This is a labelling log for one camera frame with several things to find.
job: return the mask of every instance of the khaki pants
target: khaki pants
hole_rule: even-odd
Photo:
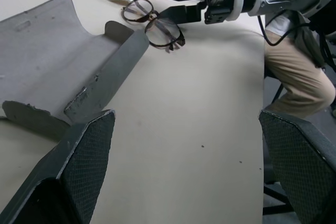
[[[266,31],[271,42],[280,36]],[[265,65],[282,82],[287,93],[266,109],[305,118],[329,106],[335,87],[320,68],[285,38],[272,47],[265,42]]]

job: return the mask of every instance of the eyeglasses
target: eyeglasses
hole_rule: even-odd
[[[169,47],[174,50],[174,43],[184,46],[185,39],[180,28],[168,18],[160,17],[148,0],[133,0],[122,9],[122,17],[129,22],[144,23],[145,33],[154,47]]]

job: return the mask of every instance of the gray floor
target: gray floor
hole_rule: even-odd
[[[327,76],[330,80],[336,84],[336,73],[329,67],[326,71]],[[271,103],[277,89],[279,88],[280,82],[272,78],[265,79],[265,91],[264,91],[264,106]],[[336,120],[330,114],[330,108],[325,109],[313,116],[307,118],[308,121],[313,123],[330,141],[336,145]],[[264,195],[264,206],[274,206],[279,204],[277,200]],[[280,215],[270,215],[263,216],[263,224],[299,224],[300,221],[295,213],[280,214]]]

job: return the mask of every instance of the person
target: person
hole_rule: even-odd
[[[293,12],[284,12],[280,16],[266,15],[266,24],[266,35],[275,43],[295,26]],[[310,57],[298,48],[295,36],[295,33],[290,33],[277,46],[265,42],[265,65],[287,90],[266,109],[303,119],[328,107],[335,99],[335,87],[323,70],[316,66],[314,55]]]

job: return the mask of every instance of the beige table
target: beige table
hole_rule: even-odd
[[[45,1],[0,0],[0,20]],[[179,4],[150,1],[158,11]],[[109,20],[123,22],[116,3],[73,2],[93,34]],[[170,54],[150,47],[107,106],[117,121],[91,223],[261,223],[264,43],[257,19],[182,27],[186,45]],[[0,211],[54,145],[0,121]]]

